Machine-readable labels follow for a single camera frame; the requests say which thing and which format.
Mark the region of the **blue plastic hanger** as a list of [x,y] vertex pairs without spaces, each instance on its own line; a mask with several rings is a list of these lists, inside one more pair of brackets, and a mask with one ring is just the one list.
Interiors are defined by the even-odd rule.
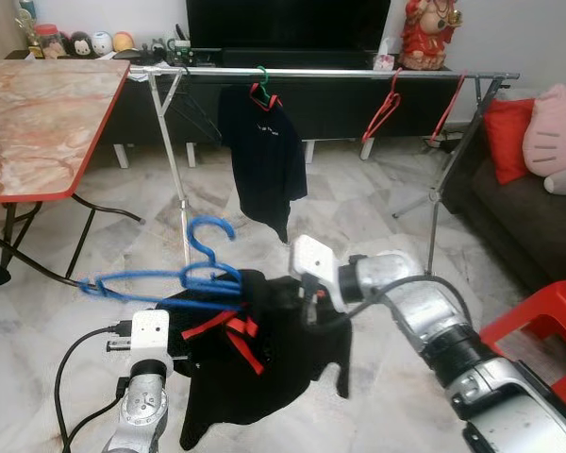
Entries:
[[223,305],[223,303],[197,301],[197,299],[183,299],[176,297],[154,297],[137,296],[136,294],[121,294],[118,291],[107,288],[108,280],[131,280],[141,277],[163,277],[163,279],[178,280],[181,288],[188,291],[197,291],[208,296],[220,296],[231,298],[232,301],[240,301],[243,294],[243,280],[241,273],[232,266],[220,262],[217,254],[209,246],[202,244],[195,236],[195,232],[201,226],[214,226],[223,230],[229,241],[235,241],[236,232],[234,227],[223,217],[211,215],[200,215],[187,224],[187,245],[206,256],[205,260],[198,260],[187,264],[180,269],[138,269],[138,271],[126,271],[114,273],[114,275],[101,275],[88,277],[76,283],[75,286],[82,294],[89,296],[121,299],[121,301],[135,301],[146,303],[157,303],[157,305],[196,308],[197,310],[237,311],[239,305]]

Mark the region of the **pink cat face plush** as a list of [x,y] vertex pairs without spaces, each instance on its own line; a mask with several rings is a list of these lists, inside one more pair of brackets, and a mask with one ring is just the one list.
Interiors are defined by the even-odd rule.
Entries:
[[566,85],[552,86],[534,98],[522,157],[534,176],[554,176],[566,170]]

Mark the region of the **black flat television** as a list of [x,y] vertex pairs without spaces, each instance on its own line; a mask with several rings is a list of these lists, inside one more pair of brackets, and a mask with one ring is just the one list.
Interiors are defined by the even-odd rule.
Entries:
[[391,0],[187,0],[192,42],[210,48],[374,49]]

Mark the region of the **green plastic hanger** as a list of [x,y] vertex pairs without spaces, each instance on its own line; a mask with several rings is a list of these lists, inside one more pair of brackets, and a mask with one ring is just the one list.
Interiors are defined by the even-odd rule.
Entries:
[[250,86],[250,99],[254,103],[257,103],[262,109],[270,109],[274,106],[275,97],[267,91],[267,83],[270,81],[270,75],[264,66],[257,66],[259,72],[261,72],[261,78],[258,82],[254,82]]

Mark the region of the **red laughing buddha statue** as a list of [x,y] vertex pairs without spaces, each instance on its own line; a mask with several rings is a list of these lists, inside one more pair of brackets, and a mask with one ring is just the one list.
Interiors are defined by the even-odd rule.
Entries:
[[446,46],[461,26],[457,0],[407,0],[399,63],[415,72],[445,69]]

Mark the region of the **black round plush toy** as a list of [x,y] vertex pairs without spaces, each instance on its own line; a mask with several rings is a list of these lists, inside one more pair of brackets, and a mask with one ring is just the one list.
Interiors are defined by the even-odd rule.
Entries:
[[93,44],[89,34],[83,33],[83,31],[76,31],[76,33],[69,36],[69,40],[66,43],[69,55],[76,58],[94,57]]

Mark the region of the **red plastic hanger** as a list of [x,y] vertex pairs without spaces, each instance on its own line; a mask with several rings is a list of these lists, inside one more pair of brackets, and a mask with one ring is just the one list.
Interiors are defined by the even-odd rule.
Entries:
[[459,74],[457,85],[455,87],[455,90],[453,91],[453,94],[452,94],[450,100],[448,100],[447,107],[445,108],[445,111],[443,112],[442,116],[440,117],[440,120],[438,121],[437,125],[435,126],[435,129],[433,130],[433,132],[431,132],[429,137],[425,139],[425,142],[428,143],[428,145],[433,146],[434,143],[436,143],[438,141],[439,134],[442,134],[442,130],[443,130],[443,127],[446,124],[447,118],[448,118],[448,116],[450,116],[450,113],[452,112],[452,109],[455,107],[455,104],[458,100],[458,96],[461,92],[461,86],[464,85],[465,77],[467,77],[467,72],[461,72]]
[[403,69],[396,69],[395,73],[392,74],[390,90],[385,96],[385,99],[382,100],[382,103],[379,104],[379,107],[373,117],[371,117],[369,124],[365,127],[364,133],[361,134],[360,139],[363,143],[372,139],[378,132],[378,129],[382,128],[382,126],[388,121],[388,118],[390,118],[392,114],[396,112],[396,109],[399,108],[403,95],[401,95],[398,91],[398,81],[400,74],[403,72]]

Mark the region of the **white round plush toy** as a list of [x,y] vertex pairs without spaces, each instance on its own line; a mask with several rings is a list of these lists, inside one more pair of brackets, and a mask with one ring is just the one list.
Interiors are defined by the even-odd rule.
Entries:
[[97,31],[91,36],[91,48],[94,55],[103,57],[114,51],[113,36],[106,31]]

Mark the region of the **clear jar red lid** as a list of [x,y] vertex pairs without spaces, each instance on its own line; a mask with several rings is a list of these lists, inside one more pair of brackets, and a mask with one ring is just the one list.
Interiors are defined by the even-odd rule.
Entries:
[[58,59],[60,56],[66,55],[62,43],[60,43],[57,26],[36,25],[34,31],[36,31],[39,47],[45,59]]

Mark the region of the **black soundbar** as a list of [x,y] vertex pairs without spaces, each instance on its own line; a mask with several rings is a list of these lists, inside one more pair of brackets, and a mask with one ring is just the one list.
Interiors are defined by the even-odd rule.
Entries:
[[370,70],[374,53],[361,49],[224,48],[226,68]]

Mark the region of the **navy shirt red collar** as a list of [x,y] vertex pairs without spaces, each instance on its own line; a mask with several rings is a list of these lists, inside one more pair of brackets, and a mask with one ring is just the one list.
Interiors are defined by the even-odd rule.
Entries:
[[231,152],[241,212],[287,244],[291,202],[308,194],[302,142],[277,95],[225,86],[217,107],[220,143]]

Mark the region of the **black shirt red trim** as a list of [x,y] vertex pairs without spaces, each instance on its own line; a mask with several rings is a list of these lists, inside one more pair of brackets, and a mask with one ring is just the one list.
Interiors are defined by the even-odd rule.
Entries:
[[168,351],[190,379],[179,445],[196,448],[215,424],[249,426],[282,410],[339,366],[336,392],[349,395],[353,331],[347,324],[310,331],[302,320],[300,281],[269,279],[241,269],[241,297],[183,291],[180,299],[211,302],[222,310],[167,305]]

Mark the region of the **orange round plush toy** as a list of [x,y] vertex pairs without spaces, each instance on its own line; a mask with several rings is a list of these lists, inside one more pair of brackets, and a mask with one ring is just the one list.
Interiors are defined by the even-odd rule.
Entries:
[[135,39],[133,39],[131,34],[127,33],[127,31],[119,31],[119,33],[114,33],[113,38],[111,38],[111,42],[113,42],[114,52],[123,52],[127,51],[127,49],[137,48]]

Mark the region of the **silver metal clothes rack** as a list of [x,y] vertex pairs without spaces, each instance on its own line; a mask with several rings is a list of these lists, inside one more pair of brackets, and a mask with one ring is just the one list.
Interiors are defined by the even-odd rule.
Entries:
[[189,200],[187,193],[183,187],[183,178],[181,178],[178,163],[176,163],[174,144],[168,133],[168,125],[166,115],[168,107],[174,102],[175,92],[185,77],[194,76],[257,76],[262,82],[270,81],[270,78],[280,77],[299,77],[299,78],[370,78],[370,79],[450,79],[461,76],[465,79],[471,78],[475,81],[481,79],[489,79],[491,84],[485,90],[480,88],[476,90],[476,112],[467,132],[464,133],[465,140],[475,133],[478,124],[482,121],[483,109],[491,102],[500,87],[508,81],[508,79],[519,79],[519,73],[504,72],[404,72],[404,70],[392,70],[392,72],[378,72],[377,70],[346,70],[346,69],[276,69],[264,68],[260,66],[257,69],[250,68],[214,68],[214,66],[198,66],[198,68],[188,68],[188,66],[150,66],[150,65],[132,65],[129,66],[128,72],[138,76],[146,76],[146,82],[149,83],[149,91],[151,94],[151,104],[153,104],[155,115],[157,115],[159,134],[161,134],[163,145],[172,177],[175,183],[175,197],[178,199],[178,212],[180,219],[180,241],[183,246],[184,262],[191,263],[191,249],[187,245],[187,232],[185,227],[190,221]]

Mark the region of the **orange marble folding table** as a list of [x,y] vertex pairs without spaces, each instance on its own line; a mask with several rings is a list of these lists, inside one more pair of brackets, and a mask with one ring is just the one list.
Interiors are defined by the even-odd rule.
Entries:
[[42,204],[69,197],[80,206],[139,223],[124,209],[96,206],[76,193],[126,82],[117,59],[0,59],[0,264],[11,259],[58,283],[76,281],[20,251]]

